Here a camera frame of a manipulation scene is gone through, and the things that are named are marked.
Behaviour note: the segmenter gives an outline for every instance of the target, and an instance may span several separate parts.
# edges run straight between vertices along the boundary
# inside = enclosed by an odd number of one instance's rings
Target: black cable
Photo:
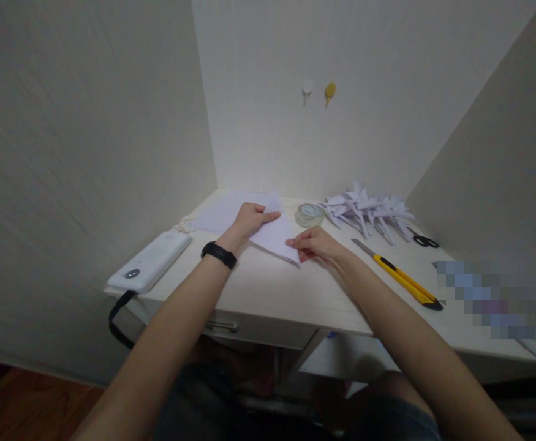
[[[110,330],[111,334],[129,349],[133,349],[135,343],[133,343],[131,339],[123,334],[119,328],[117,328],[117,326],[113,323],[113,319],[121,308],[129,303],[129,300],[131,300],[135,295],[137,295],[137,292],[131,290],[127,291],[119,300],[116,301],[115,306],[113,309],[111,309],[110,314],[108,315],[108,329]]]

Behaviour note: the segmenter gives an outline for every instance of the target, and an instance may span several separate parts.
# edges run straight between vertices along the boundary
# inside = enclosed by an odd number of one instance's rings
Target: white power bank
[[[144,294],[164,275],[192,238],[177,231],[161,233],[108,280],[113,288]]]

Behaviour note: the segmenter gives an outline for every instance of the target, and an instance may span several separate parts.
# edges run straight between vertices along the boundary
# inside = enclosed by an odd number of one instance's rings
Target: hand
[[[296,238],[288,239],[286,245],[298,249],[301,263],[320,257],[327,265],[333,266],[338,258],[351,253],[321,227],[312,227],[303,231]]]
[[[233,225],[217,240],[217,245],[234,254],[237,253],[263,224],[275,221],[281,215],[279,211],[264,213],[265,209],[263,205],[244,202]]]

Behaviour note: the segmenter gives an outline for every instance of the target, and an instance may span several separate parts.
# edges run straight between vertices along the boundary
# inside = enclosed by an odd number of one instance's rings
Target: tape roll
[[[301,204],[294,215],[296,223],[303,228],[316,227],[323,223],[325,210],[315,204]]]

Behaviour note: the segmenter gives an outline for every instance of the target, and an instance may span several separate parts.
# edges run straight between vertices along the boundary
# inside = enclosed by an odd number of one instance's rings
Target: black wristband
[[[200,258],[203,258],[206,254],[216,257],[222,263],[227,265],[230,270],[234,269],[235,265],[237,264],[237,258],[233,255],[233,253],[218,246],[216,243],[214,243],[214,241],[205,245],[205,247],[202,249],[202,253],[200,254]]]

